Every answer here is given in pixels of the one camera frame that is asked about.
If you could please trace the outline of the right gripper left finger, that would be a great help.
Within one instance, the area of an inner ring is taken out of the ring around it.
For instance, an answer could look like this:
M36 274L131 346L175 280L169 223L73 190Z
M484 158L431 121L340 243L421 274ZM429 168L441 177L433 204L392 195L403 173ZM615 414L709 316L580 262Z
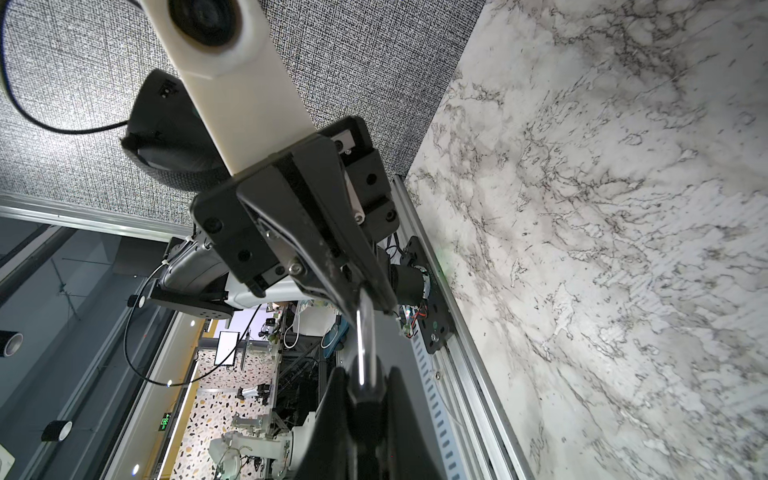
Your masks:
M333 370L316 416L308 450L295 479L346 479L348 468L347 372Z

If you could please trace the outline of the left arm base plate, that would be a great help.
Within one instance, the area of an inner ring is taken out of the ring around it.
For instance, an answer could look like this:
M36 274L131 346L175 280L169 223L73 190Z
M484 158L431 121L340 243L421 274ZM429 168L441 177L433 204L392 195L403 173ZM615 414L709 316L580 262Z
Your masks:
M400 263L390 266L390 279L406 323L418 327L426 351L442 350L456 332L455 319L419 237L409 238Z

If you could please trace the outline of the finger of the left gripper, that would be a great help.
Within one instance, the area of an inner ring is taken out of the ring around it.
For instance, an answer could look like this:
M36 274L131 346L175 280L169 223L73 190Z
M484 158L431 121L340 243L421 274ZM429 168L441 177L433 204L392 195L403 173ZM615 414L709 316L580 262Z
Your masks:
M236 175L237 199L307 295L352 315L367 294L376 310L397 305L384 268L354 219L342 161L333 142L312 135Z

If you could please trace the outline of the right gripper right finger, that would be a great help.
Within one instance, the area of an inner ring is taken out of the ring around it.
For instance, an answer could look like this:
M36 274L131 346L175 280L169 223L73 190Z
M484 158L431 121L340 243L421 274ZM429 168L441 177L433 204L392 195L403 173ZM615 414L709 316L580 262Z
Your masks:
M386 466L389 479L441 479L418 425L401 371L393 367L387 378Z

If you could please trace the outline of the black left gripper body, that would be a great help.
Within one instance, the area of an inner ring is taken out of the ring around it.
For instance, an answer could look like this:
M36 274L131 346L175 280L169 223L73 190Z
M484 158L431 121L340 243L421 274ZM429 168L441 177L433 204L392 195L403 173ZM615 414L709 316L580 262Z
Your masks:
M330 139L335 145L342 161L355 222L372 242L374 253L387 274L375 245L398 227L399 218L383 161L366 122L360 116L348 116L304 139L315 134ZM231 274L256 296L263 297L268 287L288 276L289 270L268 245L277 236L270 232L262 234L237 199L237 174L221 185L198 194L192 202L191 213Z

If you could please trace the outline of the black padlock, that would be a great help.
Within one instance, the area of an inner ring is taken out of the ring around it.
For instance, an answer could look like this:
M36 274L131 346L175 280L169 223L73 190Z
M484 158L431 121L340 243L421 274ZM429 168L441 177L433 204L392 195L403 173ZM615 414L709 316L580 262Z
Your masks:
M382 479L384 400L376 352L375 311L370 294L362 289L356 310L358 334L355 367L348 382L351 479Z

